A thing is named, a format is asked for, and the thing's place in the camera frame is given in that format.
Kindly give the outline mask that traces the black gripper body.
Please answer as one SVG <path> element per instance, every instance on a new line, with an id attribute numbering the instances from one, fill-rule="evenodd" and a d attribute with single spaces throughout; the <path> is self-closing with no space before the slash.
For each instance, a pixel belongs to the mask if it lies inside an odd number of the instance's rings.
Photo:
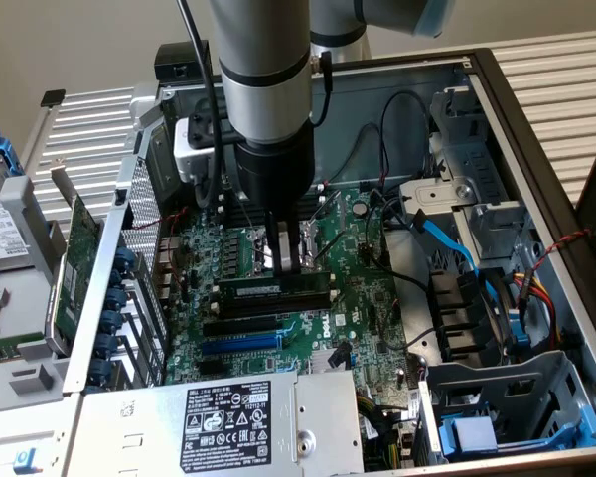
<path id="1" fill-rule="evenodd" d="M 304 123 L 289 139 L 271 144 L 234 145 L 240 186 L 255 204 L 276 219 L 295 213 L 315 174 L 314 128 Z"/>

